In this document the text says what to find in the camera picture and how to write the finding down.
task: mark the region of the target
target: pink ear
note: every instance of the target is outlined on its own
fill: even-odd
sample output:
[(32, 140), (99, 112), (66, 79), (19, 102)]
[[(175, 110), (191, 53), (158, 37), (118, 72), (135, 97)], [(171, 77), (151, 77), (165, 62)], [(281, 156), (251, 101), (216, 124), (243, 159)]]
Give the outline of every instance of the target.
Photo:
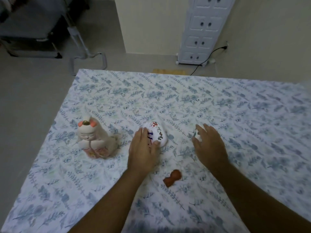
[(94, 120), (90, 119), (90, 125), (91, 127), (95, 127), (97, 123)]

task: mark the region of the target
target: left hand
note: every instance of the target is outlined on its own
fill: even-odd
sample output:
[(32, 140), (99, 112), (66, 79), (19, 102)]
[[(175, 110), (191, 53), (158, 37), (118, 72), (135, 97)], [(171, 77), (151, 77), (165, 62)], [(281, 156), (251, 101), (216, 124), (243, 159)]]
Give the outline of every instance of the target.
[(127, 169), (145, 177), (157, 163), (159, 144), (159, 141), (154, 141), (149, 148), (148, 129), (140, 128), (135, 133), (128, 151)]

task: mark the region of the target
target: right hand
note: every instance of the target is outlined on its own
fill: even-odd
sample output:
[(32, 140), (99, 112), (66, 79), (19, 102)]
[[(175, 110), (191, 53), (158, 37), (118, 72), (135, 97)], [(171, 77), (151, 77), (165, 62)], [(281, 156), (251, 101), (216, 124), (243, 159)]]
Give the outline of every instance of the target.
[(201, 163), (215, 175), (215, 172), (222, 170), (226, 165), (230, 164), (225, 144), (220, 134), (215, 128), (204, 124), (204, 128), (196, 125), (196, 129), (202, 138), (199, 142), (195, 137), (192, 138), (194, 149)]

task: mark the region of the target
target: floral tablecloth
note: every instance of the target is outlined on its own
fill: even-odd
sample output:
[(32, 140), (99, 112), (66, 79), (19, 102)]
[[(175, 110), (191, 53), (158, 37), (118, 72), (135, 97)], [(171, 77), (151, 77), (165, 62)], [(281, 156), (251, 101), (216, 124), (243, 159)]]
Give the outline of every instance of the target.
[[(87, 107), (119, 139), (116, 156), (91, 160), (76, 143)], [(247, 232), (219, 182), (198, 161), (195, 124), (221, 134), (230, 161), (311, 220), (311, 100), (298, 84), (80, 70), (2, 227), (67, 232), (126, 168), (134, 132), (161, 121), (168, 143), (139, 188), (123, 232)], [(166, 188), (173, 169), (182, 180)]]

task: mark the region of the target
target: power cord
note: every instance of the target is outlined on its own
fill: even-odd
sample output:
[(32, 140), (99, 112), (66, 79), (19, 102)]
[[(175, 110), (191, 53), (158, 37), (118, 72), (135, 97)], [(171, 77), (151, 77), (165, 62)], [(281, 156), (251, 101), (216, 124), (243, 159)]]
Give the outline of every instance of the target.
[[(217, 49), (213, 50), (213, 51), (211, 52), (210, 56), (207, 58), (206, 61), (208, 61), (208, 59), (211, 57), (211, 55), (212, 55), (212, 53), (213, 53), (214, 51), (219, 50), (219, 49), (224, 49), (224, 50), (225, 50), (225, 49), (227, 49), (227, 48), (228, 48), (228, 46), (222, 46), (222, 47), (220, 47), (220, 48), (217, 48)], [(195, 70), (192, 72), (192, 74), (197, 70), (197, 68), (198, 68), (199, 66), (202, 66), (206, 61), (204, 61), (204, 62), (200, 63), (199, 65), (197, 65), (197, 67), (196, 67)]]

